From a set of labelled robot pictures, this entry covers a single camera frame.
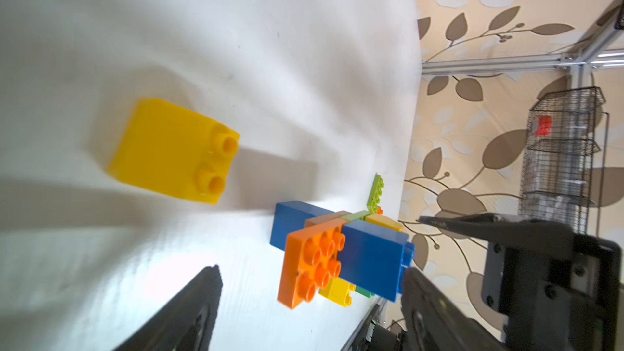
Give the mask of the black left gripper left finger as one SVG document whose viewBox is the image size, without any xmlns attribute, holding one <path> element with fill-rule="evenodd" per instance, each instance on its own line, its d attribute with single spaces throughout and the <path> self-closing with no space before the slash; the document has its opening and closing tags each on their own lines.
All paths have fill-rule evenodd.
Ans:
<svg viewBox="0 0 624 351">
<path fill-rule="evenodd" d="M 223 281 L 219 267 L 203 268 L 118 350 L 202 350 L 210 347 Z"/>
</svg>

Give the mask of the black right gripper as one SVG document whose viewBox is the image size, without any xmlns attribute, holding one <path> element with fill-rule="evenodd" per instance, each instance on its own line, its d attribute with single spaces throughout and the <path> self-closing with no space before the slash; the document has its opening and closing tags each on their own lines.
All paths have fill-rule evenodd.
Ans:
<svg viewBox="0 0 624 351">
<path fill-rule="evenodd" d="M 481 298 L 508 350 L 614 350 L 622 249 L 559 222 L 495 213 L 419 222 L 488 241 Z"/>
</svg>

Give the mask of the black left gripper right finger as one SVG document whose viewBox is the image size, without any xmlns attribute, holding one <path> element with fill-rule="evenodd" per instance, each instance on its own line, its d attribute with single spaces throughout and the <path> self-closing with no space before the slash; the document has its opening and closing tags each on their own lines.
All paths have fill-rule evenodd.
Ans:
<svg viewBox="0 0 624 351">
<path fill-rule="evenodd" d="M 405 270 L 401 285 L 407 349 L 506 349 L 480 323 L 458 310 L 419 269 Z"/>
</svg>

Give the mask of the blue lego brick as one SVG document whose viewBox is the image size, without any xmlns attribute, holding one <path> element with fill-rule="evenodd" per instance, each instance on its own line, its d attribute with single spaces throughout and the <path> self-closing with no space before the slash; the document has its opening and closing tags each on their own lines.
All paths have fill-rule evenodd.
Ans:
<svg viewBox="0 0 624 351">
<path fill-rule="evenodd" d="M 363 220 L 345 224 L 342 233 L 345 247 L 337 255 L 341 279 L 396 302 L 405 270 L 414 258 L 409 236 Z"/>
</svg>

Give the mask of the lime green lego brick small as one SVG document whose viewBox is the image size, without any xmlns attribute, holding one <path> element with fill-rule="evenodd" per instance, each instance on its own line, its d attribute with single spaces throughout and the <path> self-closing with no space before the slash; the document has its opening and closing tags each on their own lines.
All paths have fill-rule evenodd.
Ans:
<svg viewBox="0 0 624 351">
<path fill-rule="evenodd" d="M 367 200 L 367 209 L 371 213 L 377 212 L 378 206 L 380 206 L 380 199 L 383 194 L 384 182 L 380 174 L 375 174 L 375 178 L 370 190 L 369 198 Z"/>
</svg>

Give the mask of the orange lego brick long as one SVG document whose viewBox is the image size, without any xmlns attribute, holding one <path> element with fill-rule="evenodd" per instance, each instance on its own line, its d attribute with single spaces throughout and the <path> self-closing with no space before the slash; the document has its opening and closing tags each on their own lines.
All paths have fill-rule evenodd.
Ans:
<svg viewBox="0 0 624 351">
<path fill-rule="evenodd" d="M 319 289 L 341 274 L 337 256 L 346 244 L 342 218 L 305 227 L 288 235 L 277 301 L 293 310 L 311 302 Z"/>
</svg>

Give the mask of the brown orange lego brick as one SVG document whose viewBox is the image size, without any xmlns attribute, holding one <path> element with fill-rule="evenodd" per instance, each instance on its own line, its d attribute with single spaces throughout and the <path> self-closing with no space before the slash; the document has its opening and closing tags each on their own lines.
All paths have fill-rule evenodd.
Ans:
<svg viewBox="0 0 624 351">
<path fill-rule="evenodd" d="M 349 211 L 338 211 L 335 213 L 331 213 L 331 214 L 326 214 L 326 215 L 321 215 L 321 216 L 317 216 L 311 219 L 307 219 L 305 221 L 304 224 L 304 228 L 310 228 L 312 226 L 318 225 L 318 224 L 323 224 L 326 223 L 328 221 L 332 221 L 333 219 L 340 219 L 344 216 L 348 216 L 350 215 Z"/>
</svg>

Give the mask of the lime green lego brick long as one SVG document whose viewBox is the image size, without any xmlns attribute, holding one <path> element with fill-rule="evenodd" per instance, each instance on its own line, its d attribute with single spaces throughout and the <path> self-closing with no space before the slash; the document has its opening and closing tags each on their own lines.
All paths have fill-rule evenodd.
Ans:
<svg viewBox="0 0 624 351">
<path fill-rule="evenodd" d="M 356 213 L 349 213 L 347 215 L 341 216 L 341 219 L 346 220 L 347 222 L 353 222 L 355 220 L 365 220 L 367 216 L 371 215 L 370 211 L 359 211 Z"/>
</svg>

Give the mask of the blue lego brick base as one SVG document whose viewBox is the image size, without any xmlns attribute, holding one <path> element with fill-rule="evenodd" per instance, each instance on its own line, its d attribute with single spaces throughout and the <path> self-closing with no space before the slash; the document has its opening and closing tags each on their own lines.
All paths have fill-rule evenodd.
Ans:
<svg viewBox="0 0 624 351">
<path fill-rule="evenodd" d="M 270 245 L 285 250 L 287 236 L 305 227 L 305 221 L 332 211 L 303 201 L 278 202 L 271 229 Z"/>
</svg>

